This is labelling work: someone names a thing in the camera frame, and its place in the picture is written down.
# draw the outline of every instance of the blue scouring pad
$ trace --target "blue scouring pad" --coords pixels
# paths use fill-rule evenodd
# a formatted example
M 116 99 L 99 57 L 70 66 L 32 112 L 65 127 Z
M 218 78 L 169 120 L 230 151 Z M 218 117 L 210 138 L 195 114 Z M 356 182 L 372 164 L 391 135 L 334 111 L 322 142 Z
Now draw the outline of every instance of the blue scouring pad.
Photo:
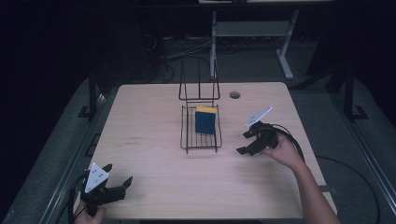
M 195 132 L 215 134 L 218 109 L 209 106 L 197 106 L 195 110 Z

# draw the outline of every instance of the wire basket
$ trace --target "wire basket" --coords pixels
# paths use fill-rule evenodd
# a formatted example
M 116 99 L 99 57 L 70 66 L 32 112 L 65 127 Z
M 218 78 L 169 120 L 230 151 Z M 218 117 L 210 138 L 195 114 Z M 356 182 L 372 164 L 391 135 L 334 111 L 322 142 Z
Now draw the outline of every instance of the wire basket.
M 220 98 L 219 80 L 216 76 L 210 78 L 208 85 L 211 85 L 211 92 L 203 92 L 199 67 L 200 64 L 198 61 L 198 81 L 194 84 L 187 85 L 184 62 L 181 63 L 178 99 L 185 101 L 186 104 L 181 108 L 180 146 L 186 149 L 186 153 L 189 153 L 189 149 L 215 149 L 218 152 L 218 148 L 222 145 L 219 106 L 215 105 L 215 100 Z M 195 112 L 198 105 L 216 108 L 215 131 L 213 134 L 197 133 L 195 131 Z

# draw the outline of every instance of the table top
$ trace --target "table top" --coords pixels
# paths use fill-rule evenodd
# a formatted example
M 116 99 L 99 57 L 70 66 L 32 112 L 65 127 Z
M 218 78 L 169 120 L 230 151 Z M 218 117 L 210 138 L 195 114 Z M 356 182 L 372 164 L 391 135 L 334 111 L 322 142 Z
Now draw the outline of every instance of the table top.
M 196 85 L 188 84 L 188 90 Z M 211 92 L 211 84 L 202 84 Z M 303 149 L 318 185 L 326 185 L 307 136 L 283 83 L 220 83 L 222 146 L 180 147 L 182 106 L 178 84 L 120 87 L 92 162 L 113 164 L 107 187 L 133 176 L 122 201 L 107 204 L 106 217 L 120 219 L 301 218 L 293 173 L 264 155 L 240 155 L 253 139 L 242 133 L 248 116 L 268 105 L 262 122 L 286 127 Z M 229 96 L 240 93 L 239 99 Z M 330 193 L 325 197 L 335 206 Z

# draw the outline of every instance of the table hole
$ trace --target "table hole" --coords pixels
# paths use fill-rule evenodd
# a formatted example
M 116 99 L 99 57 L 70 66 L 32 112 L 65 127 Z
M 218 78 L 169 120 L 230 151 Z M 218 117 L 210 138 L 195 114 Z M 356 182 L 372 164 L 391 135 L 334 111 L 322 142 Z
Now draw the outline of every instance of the table hole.
M 238 99 L 239 97 L 241 97 L 241 94 L 237 91 L 232 91 L 230 92 L 230 97 L 233 99 Z

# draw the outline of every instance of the black cable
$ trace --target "black cable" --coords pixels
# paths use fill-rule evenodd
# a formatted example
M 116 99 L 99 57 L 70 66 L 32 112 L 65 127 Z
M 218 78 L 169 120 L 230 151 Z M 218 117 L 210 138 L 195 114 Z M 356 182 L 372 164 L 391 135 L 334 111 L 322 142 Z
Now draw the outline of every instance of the black cable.
M 75 202 L 75 195 L 76 195 L 76 187 L 82 179 L 86 178 L 89 174 L 89 171 L 84 172 L 84 174 L 80 175 L 76 182 L 73 184 L 72 188 L 69 191 L 69 201 L 68 201 L 68 220 L 69 224 L 74 224 L 74 215 L 73 215 L 73 205 Z
M 289 132 L 289 130 L 288 130 L 287 128 L 283 127 L 283 126 L 280 125 L 280 124 L 273 124 L 272 126 L 280 127 L 280 128 L 282 128 L 282 129 L 284 129 L 288 134 L 291 135 L 291 133 Z
M 85 205 L 85 207 L 82 208 L 81 211 L 79 211 L 78 214 L 74 218 L 78 217 L 87 207 L 88 207 L 88 205 Z
M 163 71 L 161 71 L 161 69 L 159 69 L 158 71 L 161 73 L 161 75 L 162 75 L 162 77 L 163 77 L 163 80 L 161 80 L 161 82 L 162 82 L 162 83 L 174 82 L 174 81 L 173 81 L 173 78 L 174 78 L 174 76 L 175 76 L 175 69 L 174 69 L 172 66 L 168 65 L 168 64 L 164 64 L 164 66 L 165 66 L 165 72 L 167 73 L 168 70 L 171 70 L 172 75 L 171 75 L 170 78 L 166 79 L 166 78 L 165 78 L 165 73 L 164 73 Z
M 235 38 L 224 38 L 222 41 L 219 41 L 219 49 L 217 50 L 218 54 L 235 54 L 241 51 L 248 49 L 248 45 L 246 44 L 245 39 L 245 47 L 242 47 L 240 44 L 235 43 L 233 40 Z
M 205 44 L 203 44 L 201 46 L 198 46 L 198 47 L 196 47 L 194 49 L 189 49 L 187 51 L 176 53 L 176 54 L 170 55 L 170 56 L 160 56 L 160 58 L 164 59 L 164 60 L 177 59 L 177 58 L 181 58 L 183 56 L 187 56 L 187 55 L 190 55 L 190 54 L 193 54 L 193 53 L 197 53 L 197 52 L 199 52 L 201 50 L 204 50 L 204 49 L 209 50 L 210 47 L 211 47 L 211 41 L 208 41 L 207 43 L 205 43 Z
M 197 37 L 197 38 L 184 37 L 182 40 L 184 40 L 184 42 L 186 43 L 192 42 L 192 43 L 202 44 L 207 42 L 207 40 L 210 40 L 210 37 Z
M 210 67 L 210 63 L 209 63 L 207 60 L 205 60 L 205 59 L 203 59 L 203 58 L 201 58 L 201 57 L 198 57 L 198 56 L 192 56 L 192 55 L 183 56 L 183 57 L 178 58 L 178 60 L 180 60 L 180 59 L 188 59 L 188 58 L 198 59 L 198 60 L 200 60 L 200 61 L 203 61 L 204 63 L 206 63 L 206 64 Z
M 291 133 L 287 133 L 281 129 L 278 128 L 273 128 L 274 130 L 276 130 L 277 133 L 281 133 L 283 135 L 285 135 L 293 144 L 294 147 L 296 148 L 298 154 L 300 155 L 301 159 L 303 159 L 303 161 L 305 162 L 305 157 L 304 157 L 304 153 L 301 150 L 300 145 L 298 144 L 297 140 L 294 139 L 294 137 L 291 135 Z
M 64 208 L 62 208 L 62 211 L 61 211 L 61 213 L 59 214 L 58 218 L 56 218 L 56 222 L 55 222 L 56 224 L 58 224 L 59 221 L 61 220 L 62 214 L 64 213 L 64 210 L 66 209 L 67 205 L 69 205 L 68 202 L 64 205 Z
M 153 46 L 151 49 L 146 49 L 146 51 L 151 52 L 155 47 L 157 47 L 157 38 L 154 35 L 145 35 L 145 37 L 151 37 L 154 40 Z
M 328 157 L 324 157 L 324 156 L 319 156 L 319 155 L 315 155 L 315 157 L 316 157 L 316 158 L 323 159 L 323 160 L 333 161 L 333 162 L 335 162 L 335 163 L 341 164 L 341 165 L 345 166 L 346 168 L 349 168 L 351 171 L 353 171 L 355 174 L 357 174 L 358 176 L 361 177 L 361 179 L 366 183 L 367 187 L 369 187 L 369 189 L 370 189 L 370 191 L 372 192 L 373 197 L 374 197 L 374 199 L 375 199 L 375 208 L 376 208 L 376 220 L 375 220 L 375 224 L 378 224 L 379 221 L 380 221 L 380 219 L 381 219 L 381 208 L 380 208 L 380 206 L 379 206 L 378 197 L 377 197 L 377 195 L 376 195 L 376 193 L 375 193 L 375 191 L 374 191 L 374 188 L 371 186 L 371 184 L 369 183 L 369 181 L 367 180 L 367 178 L 364 177 L 364 175 L 362 175 L 361 173 L 359 173 L 355 168 L 353 168 L 352 166 L 350 166 L 350 165 L 348 165 L 348 164 L 346 164 L 346 163 L 343 163 L 343 162 L 341 162 L 341 161 L 338 161 L 338 160 L 335 160 L 335 159 L 332 159 L 332 158 L 328 158 Z

